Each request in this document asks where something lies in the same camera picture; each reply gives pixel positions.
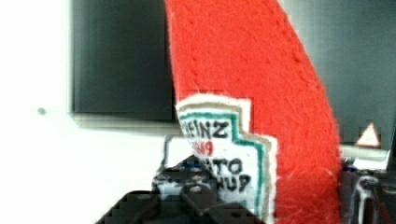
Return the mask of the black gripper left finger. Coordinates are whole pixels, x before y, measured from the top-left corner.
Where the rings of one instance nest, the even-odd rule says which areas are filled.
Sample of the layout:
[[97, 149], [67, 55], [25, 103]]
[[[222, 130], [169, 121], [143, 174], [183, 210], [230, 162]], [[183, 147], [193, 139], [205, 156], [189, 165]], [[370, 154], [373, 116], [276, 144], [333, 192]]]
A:
[[94, 224], [265, 224], [240, 203], [217, 195], [215, 178], [190, 156], [162, 169], [152, 189], [122, 196]]

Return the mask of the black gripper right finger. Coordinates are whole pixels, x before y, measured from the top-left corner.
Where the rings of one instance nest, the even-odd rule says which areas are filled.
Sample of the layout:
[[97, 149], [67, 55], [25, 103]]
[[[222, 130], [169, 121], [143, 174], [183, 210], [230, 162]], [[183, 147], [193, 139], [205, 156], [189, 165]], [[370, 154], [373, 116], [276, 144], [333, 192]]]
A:
[[374, 124], [354, 146], [341, 146], [342, 224], [395, 224], [395, 136], [389, 149], [380, 146]]

